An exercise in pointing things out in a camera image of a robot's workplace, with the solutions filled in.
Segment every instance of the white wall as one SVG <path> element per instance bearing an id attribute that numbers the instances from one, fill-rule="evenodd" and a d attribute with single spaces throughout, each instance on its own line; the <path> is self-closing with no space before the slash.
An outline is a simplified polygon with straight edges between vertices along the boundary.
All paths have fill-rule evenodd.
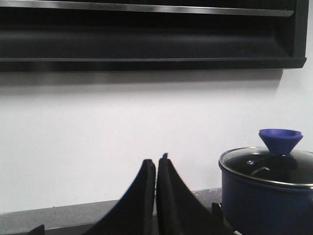
<path id="1" fill-rule="evenodd" d="M 261 128 L 301 130 L 312 151 L 309 26 L 305 67 L 283 75 L 0 73 L 0 212 L 118 199 L 164 152 L 190 189 L 217 188 L 220 154 L 263 145 Z"/>

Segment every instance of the pot lid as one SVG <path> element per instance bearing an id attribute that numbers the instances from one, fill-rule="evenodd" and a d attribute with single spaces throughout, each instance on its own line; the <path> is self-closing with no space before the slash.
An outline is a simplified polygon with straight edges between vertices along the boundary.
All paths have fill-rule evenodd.
<path id="1" fill-rule="evenodd" d="M 220 157 L 221 169 L 267 185 L 313 189 L 313 153 L 292 151 L 301 132 L 264 129 L 259 135 L 267 148 L 229 150 Z"/>

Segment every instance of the stainless steel rim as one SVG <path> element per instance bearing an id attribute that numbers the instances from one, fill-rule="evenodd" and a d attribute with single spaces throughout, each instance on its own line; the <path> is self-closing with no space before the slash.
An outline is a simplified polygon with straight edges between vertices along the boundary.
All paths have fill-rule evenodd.
<path id="1" fill-rule="evenodd" d="M 313 189 L 313 184 L 293 184 L 293 183 L 285 183 L 285 182 L 265 180 L 265 179 L 259 179 L 259 178 L 251 177 L 249 175 L 239 173 L 239 172 L 229 168 L 228 166 L 226 166 L 222 162 L 223 156 L 225 156 L 226 154 L 228 154 L 230 152 L 242 150 L 242 149 L 251 149 L 251 152 L 253 152 L 253 149 L 255 149 L 255 148 L 260 148 L 260 147 L 243 147 L 243 148 L 236 148 L 236 149 L 228 150 L 220 156 L 219 163 L 225 170 L 227 170 L 227 171 L 229 171 L 235 175 L 238 175 L 242 178 L 248 179 L 248 180 L 253 181 L 253 182 L 261 183 L 263 185 L 276 186 L 276 187 L 280 187 L 280 188 L 292 188 L 292 189 Z"/>
<path id="2" fill-rule="evenodd" d="M 55 0 L 0 0 L 0 7 L 59 8 L 59 9 L 77 9 L 77 10 L 193 13 L 193 14 L 213 14 L 213 15 L 245 15 L 245 16 L 277 16 L 277 17 L 289 17 L 294 13 L 294 11 L 291 10 L 122 4 L 122 3 L 55 1 Z"/>

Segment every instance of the lid handle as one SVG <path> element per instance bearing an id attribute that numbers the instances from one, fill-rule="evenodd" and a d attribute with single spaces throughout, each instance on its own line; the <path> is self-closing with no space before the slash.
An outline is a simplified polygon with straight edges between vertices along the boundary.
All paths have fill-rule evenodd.
<path id="1" fill-rule="evenodd" d="M 290 154 L 303 138 L 300 131 L 285 129 L 263 129 L 260 130 L 259 136 L 269 151 L 274 154 Z"/>

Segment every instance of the black range hood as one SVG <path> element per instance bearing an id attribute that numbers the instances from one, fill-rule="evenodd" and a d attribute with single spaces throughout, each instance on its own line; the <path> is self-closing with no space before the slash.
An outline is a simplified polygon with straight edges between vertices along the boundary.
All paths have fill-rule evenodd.
<path id="1" fill-rule="evenodd" d="M 0 71 L 301 68 L 309 0 L 0 0 Z"/>

